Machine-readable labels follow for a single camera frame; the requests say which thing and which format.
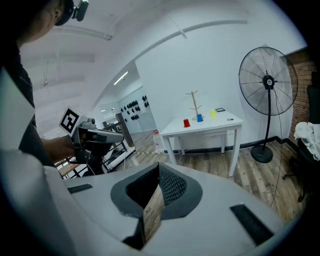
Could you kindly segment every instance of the cable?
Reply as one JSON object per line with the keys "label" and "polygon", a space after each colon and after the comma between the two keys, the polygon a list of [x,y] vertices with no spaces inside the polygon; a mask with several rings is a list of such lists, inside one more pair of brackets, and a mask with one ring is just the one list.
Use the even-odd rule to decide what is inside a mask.
{"label": "cable", "polygon": [[178,152],[178,153],[173,153],[174,155],[179,155],[179,154],[182,154],[182,151]]}
{"label": "cable", "polygon": [[93,175],[95,175],[94,171],[91,169],[90,165],[88,164],[88,162],[86,162],[86,166],[90,168],[91,172]]}
{"label": "cable", "polygon": [[126,155],[124,156],[124,165],[123,165],[123,169],[126,169]]}
{"label": "cable", "polygon": [[279,177],[280,177],[280,171],[281,171],[281,162],[282,162],[282,148],[283,148],[283,142],[282,142],[282,127],[281,127],[281,119],[280,119],[280,114],[279,114],[279,109],[278,109],[278,101],[277,101],[277,93],[275,90],[274,91],[274,94],[275,94],[275,106],[276,106],[276,109],[278,110],[278,117],[279,117],[279,122],[280,122],[280,135],[281,135],[281,149],[280,149],[280,164],[279,164],[279,172],[278,172],[278,178],[277,178],[277,181],[276,181],[276,184],[275,184],[275,189],[274,189],[274,195],[273,195],[273,199],[272,199],[272,202],[270,204],[270,207],[272,206],[272,204],[274,203],[274,200],[276,198],[276,193],[277,193],[277,188],[278,188],[278,182],[279,182]]}

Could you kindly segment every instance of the person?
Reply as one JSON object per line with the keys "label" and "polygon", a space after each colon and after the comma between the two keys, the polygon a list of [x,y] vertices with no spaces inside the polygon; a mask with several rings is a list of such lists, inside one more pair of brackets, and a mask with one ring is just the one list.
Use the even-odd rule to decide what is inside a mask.
{"label": "person", "polygon": [[[32,17],[7,48],[3,66],[29,103],[35,107],[32,82],[21,64],[20,48],[46,35],[55,25],[65,24],[73,14],[73,0],[49,0]],[[44,166],[75,155],[71,138],[66,135],[54,139],[43,139],[37,133],[35,116],[29,123],[19,146],[22,152],[35,156]]]}

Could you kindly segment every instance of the fan grille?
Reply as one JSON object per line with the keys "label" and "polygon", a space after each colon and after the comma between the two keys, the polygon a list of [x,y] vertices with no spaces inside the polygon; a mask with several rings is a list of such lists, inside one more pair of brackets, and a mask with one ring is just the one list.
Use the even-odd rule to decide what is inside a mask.
{"label": "fan grille", "polygon": [[287,111],[298,93],[298,78],[289,59],[280,51],[270,47],[259,47],[250,51],[243,59],[239,70],[239,84],[245,100],[256,111],[268,115],[268,90],[263,78],[274,79],[270,90],[271,115]]}

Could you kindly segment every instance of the wooden mug tree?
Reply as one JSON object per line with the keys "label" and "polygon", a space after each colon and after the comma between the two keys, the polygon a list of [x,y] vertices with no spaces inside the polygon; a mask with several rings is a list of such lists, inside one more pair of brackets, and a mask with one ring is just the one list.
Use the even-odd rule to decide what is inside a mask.
{"label": "wooden mug tree", "polygon": [[186,93],[188,95],[191,95],[192,96],[192,100],[193,100],[193,104],[194,104],[194,108],[190,108],[191,110],[195,110],[195,116],[192,117],[192,120],[197,120],[197,116],[198,116],[198,108],[200,108],[202,105],[198,106],[197,107],[197,103],[196,103],[196,99],[195,99],[195,94],[198,90],[196,90],[195,92],[191,92],[191,93]]}

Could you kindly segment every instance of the yellow cup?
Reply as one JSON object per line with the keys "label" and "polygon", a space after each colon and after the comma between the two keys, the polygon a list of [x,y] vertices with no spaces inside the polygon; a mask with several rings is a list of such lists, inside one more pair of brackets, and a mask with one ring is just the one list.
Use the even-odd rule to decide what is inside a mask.
{"label": "yellow cup", "polygon": [[216,110],[211,109],[211,117],[215,118],[217,116]]}

